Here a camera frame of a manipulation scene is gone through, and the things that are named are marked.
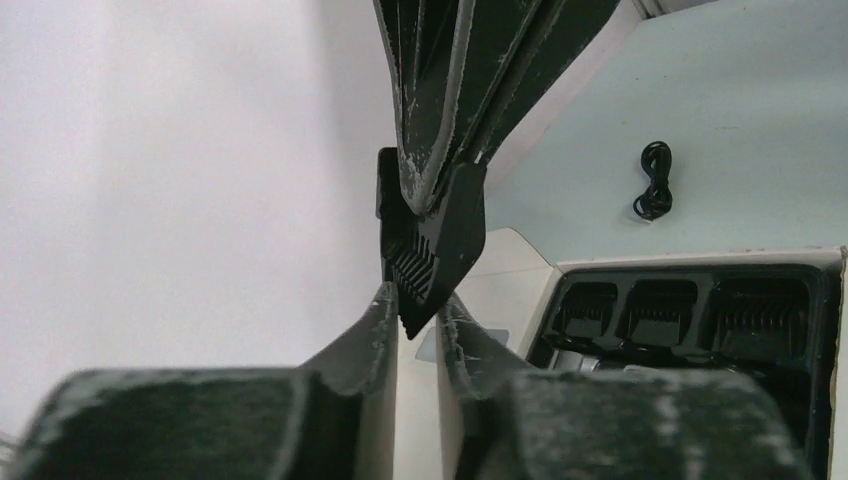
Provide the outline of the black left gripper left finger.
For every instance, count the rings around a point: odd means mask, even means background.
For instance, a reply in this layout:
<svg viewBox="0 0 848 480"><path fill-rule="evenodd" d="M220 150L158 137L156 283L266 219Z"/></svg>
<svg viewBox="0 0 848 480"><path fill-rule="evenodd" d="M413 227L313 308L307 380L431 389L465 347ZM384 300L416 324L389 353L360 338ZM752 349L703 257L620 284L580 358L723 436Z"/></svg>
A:
<svg viewBox="0 0 848 480"><path fill-rule="evenodd" d="M398 294L296 367L100 369L67 377L10 479L389 479Z"/></svg>

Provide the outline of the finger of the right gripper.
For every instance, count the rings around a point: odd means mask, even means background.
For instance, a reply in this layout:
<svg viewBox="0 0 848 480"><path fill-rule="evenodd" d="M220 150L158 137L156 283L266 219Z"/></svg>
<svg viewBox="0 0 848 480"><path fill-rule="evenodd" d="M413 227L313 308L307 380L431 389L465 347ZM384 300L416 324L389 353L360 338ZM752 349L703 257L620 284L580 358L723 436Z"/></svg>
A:
<svg viewBox="0 0 848 480"><path fill-rule="evenodd" d="M435 208L455 136L473 1L375 1L392 81L401 194Z"/></svg>
<svg viewBox="0 0 848 480"><path fill-rule="evenodd" d="M608 23L615 1L462 1L457 164L482 170Z"/></svg>

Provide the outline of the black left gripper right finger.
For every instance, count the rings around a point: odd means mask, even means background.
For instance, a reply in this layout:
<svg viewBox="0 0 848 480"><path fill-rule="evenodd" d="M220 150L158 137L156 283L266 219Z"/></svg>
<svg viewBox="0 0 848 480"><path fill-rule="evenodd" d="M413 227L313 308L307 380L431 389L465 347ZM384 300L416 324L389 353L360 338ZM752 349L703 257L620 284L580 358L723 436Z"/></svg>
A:
<svg viewBox="0 0 848 480"><path fill-rule="evenodd" d="M715 370L531 366L458 297L436 318L449 479L808 479L776 403Z"/></svg>

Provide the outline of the white cardboard kit box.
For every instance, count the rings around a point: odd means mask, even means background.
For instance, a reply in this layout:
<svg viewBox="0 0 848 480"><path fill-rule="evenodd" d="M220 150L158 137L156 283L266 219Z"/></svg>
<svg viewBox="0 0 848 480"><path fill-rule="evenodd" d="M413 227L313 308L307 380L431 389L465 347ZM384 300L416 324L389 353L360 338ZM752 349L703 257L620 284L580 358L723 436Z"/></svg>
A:
<svg viewBox="0 0 848 480"><path fill-rule="evenodd" d="M543 310L554 296L555 284L578 270L613 267L773 266L797 263L835 273L843 293L847 278L844 247L665 254L630 258L547 262L510 228L492 231L480 260L457 292L472 316L515 353L527 356L532 336L541 327ZM443 476L439 429L436 330L425 329L398 347L395 414L394 476L397 479L440 479Z"/></svg>

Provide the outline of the black clipper guard comb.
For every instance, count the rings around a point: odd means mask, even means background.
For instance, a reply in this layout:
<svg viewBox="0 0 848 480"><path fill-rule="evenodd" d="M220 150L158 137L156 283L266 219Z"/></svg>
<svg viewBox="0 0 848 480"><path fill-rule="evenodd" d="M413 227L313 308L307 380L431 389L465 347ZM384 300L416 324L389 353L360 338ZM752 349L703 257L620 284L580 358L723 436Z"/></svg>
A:
<svg viewBox="0 0 848 480"><path fill-rule="evenodd" d="M805 355L809 290L792 279L720 282L709 301L705 348L733 360L777 363Z"/></svg>

